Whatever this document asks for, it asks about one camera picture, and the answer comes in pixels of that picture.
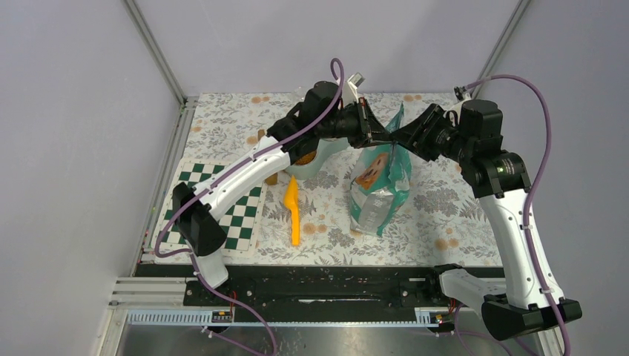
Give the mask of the green pet food bag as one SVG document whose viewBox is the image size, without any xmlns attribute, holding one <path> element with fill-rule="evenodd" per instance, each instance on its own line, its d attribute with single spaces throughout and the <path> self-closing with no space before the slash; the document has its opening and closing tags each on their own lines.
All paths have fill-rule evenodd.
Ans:
<svg viewBox="0 0 629 356">
<path fill-rule="evenodd" d="M 361 150 L 350 177 L 350 227 L 363 234 L 383 234 L 409 197 L 412 163 L 407 149 L 397 144 Z"/>
</svg>

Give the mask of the orange plastic scoop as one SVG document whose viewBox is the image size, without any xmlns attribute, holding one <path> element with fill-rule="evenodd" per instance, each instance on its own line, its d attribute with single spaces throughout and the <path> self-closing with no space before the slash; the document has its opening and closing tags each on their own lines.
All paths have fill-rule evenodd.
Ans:
<svg viewBox="0 0 629 356">
<path fill-rule="evenodd" d="M 291 176 L 283 198 L 283 204 L 290 212 L 291 244 L 293 246 L 299 246 L 300 244 L 300 212 L 298 192 L 297 180 L 294 176 Z"/>
</svg>

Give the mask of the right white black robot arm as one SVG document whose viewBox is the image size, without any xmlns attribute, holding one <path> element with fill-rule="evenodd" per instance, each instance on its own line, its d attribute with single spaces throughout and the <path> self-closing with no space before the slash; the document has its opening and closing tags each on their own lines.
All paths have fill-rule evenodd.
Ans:
<svg viewBox="0 0 629 356">
<path fill-rule="evenodd" d="M 454 117 L 430 105 L 392 134 L 395 143 L 432 161 L 446 157 L 461 167 L 490 222 L 503 265 L 505 287 L 492 286 L 462 267 L 442 265 L 425 286 L 432 304 L 455 299 L 473 309 L 496 340 L 542 332 L 582 316 L 550 269 L 529 204 L 533 188 L 523 159 L 502 148 L 503 114 L 497 104 L 471 99 Z"/>
</svg>

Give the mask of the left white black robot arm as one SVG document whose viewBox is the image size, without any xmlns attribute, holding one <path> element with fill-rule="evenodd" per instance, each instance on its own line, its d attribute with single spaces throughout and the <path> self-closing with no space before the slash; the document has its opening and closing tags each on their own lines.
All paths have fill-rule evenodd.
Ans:
<svg viewBox="0 0 629 356">
<path fill-rule="evenodd" d="M 227 233 L 219 221 L 264 179 L 316 151 L 322 139 L 346 139 L 353 148 L 391 141 L 367 100 L 359 97 L 349 82 L 322 81 L 247 154 L 194 187 L 180 183 L 173 189 L 170 222 L 184 237 L 197 278 L 203 283 L 202 296 L 211 304 L 227 301 L 231 288 L 221 252 Z"/>
</svg>

